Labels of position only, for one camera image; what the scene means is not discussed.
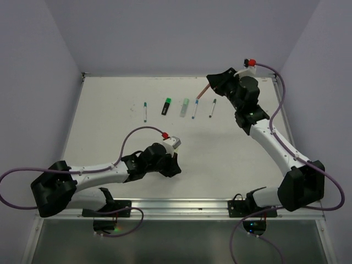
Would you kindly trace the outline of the orange brown highlighter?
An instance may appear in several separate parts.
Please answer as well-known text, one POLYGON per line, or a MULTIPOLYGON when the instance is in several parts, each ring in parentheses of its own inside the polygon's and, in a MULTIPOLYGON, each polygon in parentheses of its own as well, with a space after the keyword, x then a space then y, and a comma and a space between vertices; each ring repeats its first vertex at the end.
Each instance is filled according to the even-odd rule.
POLYGON ((203 94, 208 90, 209 87, 210 87, 209 84, 206 85, 206 86, 202 89, 202 91, 198 94, 198 96, 196 97, 196 99, 199 100, 199 99, 203 96, 203 94))

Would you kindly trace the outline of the dark green capped marker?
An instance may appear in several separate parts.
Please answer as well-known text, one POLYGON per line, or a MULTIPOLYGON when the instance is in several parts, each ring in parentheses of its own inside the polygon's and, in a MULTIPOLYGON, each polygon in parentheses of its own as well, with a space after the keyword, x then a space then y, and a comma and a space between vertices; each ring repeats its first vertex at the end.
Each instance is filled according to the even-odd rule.
POLYGON ((216 102, 217 102, 217 99, 215 98, 215 99, 213 100, 213 102, 212 102, 211 111, 210 111, 210 113, 209 113, 209 115, 208 115, 209 118, 212 118, 212 116, 213 116, 213 113, 214 113, 214 110, 215 110, 216 102))

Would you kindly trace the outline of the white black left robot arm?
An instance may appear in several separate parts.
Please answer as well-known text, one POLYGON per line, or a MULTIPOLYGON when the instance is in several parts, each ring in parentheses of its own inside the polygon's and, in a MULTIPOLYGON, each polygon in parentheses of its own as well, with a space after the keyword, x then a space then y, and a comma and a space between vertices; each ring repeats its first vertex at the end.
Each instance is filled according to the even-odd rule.
POLYGON ((65 161, 53 165, 57 172, 44 172, 31 183, 31 190, 41 217, 52 217, 65 209, 82 209, 93 216, 111 216, 120 206, 110 191, 110 183, 128 183, 157 172, 165 177, 181 173, 177 153, 154 143, 140 153, 122 157, 116 166, 81 168, 78 174, 65 161))

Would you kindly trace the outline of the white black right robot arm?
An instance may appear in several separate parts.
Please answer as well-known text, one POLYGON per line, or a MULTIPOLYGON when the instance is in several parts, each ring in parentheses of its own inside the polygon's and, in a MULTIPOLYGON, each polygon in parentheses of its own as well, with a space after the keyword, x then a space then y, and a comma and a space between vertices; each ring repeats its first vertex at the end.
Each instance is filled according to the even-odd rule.
POLYGON ((209 74, 206 78, 210 88, 226 97, 234 107, 237 125, 265 149, 283 174, 280 186, 262 187, 247 193, 246 212, 257 216, 272 206, 282 206, 292 212, 322 199, 324 165, 320 161, 310 161, 270 125, 269 115, 258 103, 258 81, 233 68, 209 74))

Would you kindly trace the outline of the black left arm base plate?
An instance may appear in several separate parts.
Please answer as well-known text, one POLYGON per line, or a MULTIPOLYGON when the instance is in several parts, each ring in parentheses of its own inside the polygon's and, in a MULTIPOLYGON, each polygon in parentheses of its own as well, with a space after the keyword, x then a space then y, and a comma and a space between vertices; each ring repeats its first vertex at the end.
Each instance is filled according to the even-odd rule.
POLYGON ((131 205, 132 205, 132 202, 130 200, 114 200, 113 203, 105 205, 103 208, 101 208, 97 212, 92 211, 92 210, 83 209, 82 216, 94 218, 93 230, 95 232, 100 232, 103 234, 112 234, 114 231, 118 230, 118 228, 117 228, 118 217, 129 218, 131 210, 128 209, 125 211, 121 211, 121 212, 117 212, 117 213, 109 214, 109 215, 101 214, 101 212, 116 211, 116 210, 130 207, 131 205))

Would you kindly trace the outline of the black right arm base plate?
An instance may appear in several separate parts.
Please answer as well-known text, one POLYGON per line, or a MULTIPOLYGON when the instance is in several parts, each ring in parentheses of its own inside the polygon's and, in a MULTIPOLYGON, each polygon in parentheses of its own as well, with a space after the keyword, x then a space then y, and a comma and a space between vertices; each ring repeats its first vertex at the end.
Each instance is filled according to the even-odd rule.
MULTIPOLYGON (((252 213, 258 213, 262 210, 269 209, 270 207, 257 207, 250 208, 244 200, 228 200, 228 214, 230 218, 244 218, 252 213)), ((244 229, 250 234, 261 236, 264 234, 267 228, 267 218, 276 218, 278 213, 276 210, 263 212, 257 214, 254 217, 258 217, 259 220, 243 221, 242 225, 244 229)))

